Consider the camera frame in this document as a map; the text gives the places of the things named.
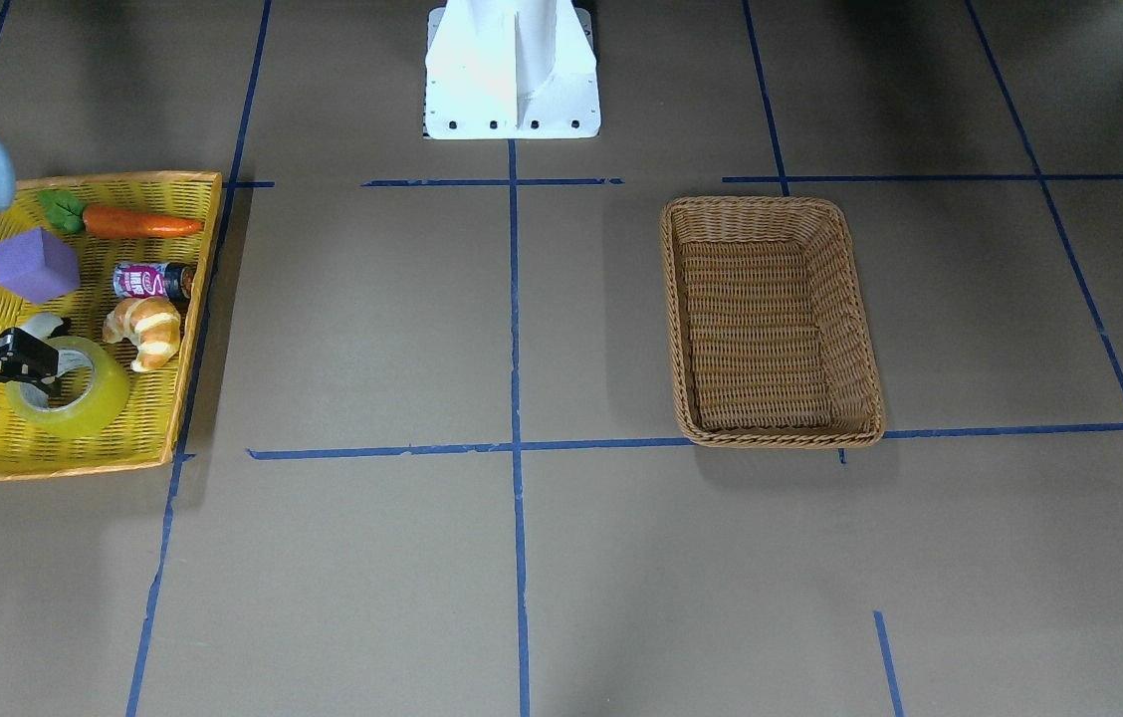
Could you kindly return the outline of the yellow tape roll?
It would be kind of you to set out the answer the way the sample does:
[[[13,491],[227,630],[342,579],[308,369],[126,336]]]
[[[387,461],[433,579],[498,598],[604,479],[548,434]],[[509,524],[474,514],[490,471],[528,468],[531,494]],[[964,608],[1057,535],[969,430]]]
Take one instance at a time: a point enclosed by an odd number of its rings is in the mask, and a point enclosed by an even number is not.
[[[101,345],[81,337],[48,339],[58,350],[56,376],[64,394],[52,398],[42,389],[10,382],[4,385],[8,408],[33,428],[56,437],[94,437],[119,417],[129,397],[127,370]]]

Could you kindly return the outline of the yellow woven basket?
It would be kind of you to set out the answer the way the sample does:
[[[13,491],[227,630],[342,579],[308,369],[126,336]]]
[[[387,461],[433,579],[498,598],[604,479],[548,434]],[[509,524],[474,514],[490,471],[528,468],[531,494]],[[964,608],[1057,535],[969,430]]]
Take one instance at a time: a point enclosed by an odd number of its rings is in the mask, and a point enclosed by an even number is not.
[[[199,232],[182,239],[99,239],[65,233],[77,255],[80,285],[34,305],[0,285],[0,333],[34,315],[61,315],[71,323],[57,396],[24,384],[0,384],[0,481],[98,475],[164,466],[173,459],[184,423],[206,294],[214,272],[217,217],[223,207],[223,176],[217,172],[149,171],[110,175],[34,178],[17,183],[10,208],[0,214],[0,242],[33,228],[48,228],[40,192],[70,191],[85,205],[192,219]],[[180,263],[193,267],[191,300],[179,309],[179,351],[156,371],[130,367],[130,341],[106,344],[104,318],[118,305],[112,271],[124,262]]]

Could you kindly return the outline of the brown wicker basket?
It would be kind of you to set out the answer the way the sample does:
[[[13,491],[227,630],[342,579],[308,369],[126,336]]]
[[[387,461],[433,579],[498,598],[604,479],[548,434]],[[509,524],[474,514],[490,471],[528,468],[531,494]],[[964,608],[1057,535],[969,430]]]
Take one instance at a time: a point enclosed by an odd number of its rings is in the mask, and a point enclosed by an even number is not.
[[[661,209],[677,426],[721,448],[882,439],[877,358],[842,209],[820,198],[690,196]]]

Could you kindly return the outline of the toy panda figure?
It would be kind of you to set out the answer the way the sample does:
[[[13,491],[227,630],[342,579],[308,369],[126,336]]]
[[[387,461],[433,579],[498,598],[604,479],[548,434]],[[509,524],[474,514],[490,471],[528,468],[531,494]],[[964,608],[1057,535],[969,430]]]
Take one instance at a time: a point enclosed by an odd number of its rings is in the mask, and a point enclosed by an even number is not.
[[[28,321],[21,323],[21,332],[28,333],[34,339],[48,341],[57,337],[69,336],[72,321],[64,315],[42,312],[35,314]]]

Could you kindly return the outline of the purple foam cube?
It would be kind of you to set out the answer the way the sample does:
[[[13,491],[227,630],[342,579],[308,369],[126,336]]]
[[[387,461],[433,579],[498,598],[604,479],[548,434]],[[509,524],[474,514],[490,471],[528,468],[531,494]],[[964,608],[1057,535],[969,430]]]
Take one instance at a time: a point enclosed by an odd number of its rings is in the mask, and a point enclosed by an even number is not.
[[[33,305],[80,289],[76,249],[56,233],[35,227],[0,240],[0,287]]]

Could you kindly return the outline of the toy croissant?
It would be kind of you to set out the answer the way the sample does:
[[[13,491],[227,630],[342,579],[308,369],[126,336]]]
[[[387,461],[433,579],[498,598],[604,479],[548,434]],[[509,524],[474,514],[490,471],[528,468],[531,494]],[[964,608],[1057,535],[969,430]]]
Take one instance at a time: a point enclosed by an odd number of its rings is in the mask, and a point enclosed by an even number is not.
[[[166,298],[128,298],[107,314],[102,341],[128,341],[135,348],[129,366],[137,373],[165,367],[182,347],[182,315]]]

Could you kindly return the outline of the orange toy carrot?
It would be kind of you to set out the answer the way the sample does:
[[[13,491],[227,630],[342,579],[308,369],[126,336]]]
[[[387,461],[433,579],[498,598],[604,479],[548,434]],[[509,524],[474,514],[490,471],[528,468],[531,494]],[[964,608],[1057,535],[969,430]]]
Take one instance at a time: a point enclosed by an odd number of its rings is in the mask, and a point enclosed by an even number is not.
[[[65,189],[42,189],[35,198],[57,232],[89,233],[98,239],[183,239],[206,227],[197,219],[88,203]]]

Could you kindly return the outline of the small drink can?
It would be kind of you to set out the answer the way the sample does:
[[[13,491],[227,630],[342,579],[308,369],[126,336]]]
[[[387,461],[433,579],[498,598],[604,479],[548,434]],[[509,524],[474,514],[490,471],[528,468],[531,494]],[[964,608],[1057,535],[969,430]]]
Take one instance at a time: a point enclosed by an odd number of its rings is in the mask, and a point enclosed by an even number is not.
[[[120,299],[167,299],[188,303],[197,283],[197,267],[179,262],[124,262],[112,267],[112,290]]]

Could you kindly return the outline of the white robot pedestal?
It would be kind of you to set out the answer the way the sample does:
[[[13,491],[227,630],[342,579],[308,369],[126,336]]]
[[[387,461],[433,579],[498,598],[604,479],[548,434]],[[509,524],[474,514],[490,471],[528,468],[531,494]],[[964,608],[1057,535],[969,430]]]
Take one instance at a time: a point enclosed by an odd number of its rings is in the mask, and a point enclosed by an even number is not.
[[[588,1],[448,1],[428,13],[422,131],[435,140],[595,137]]]

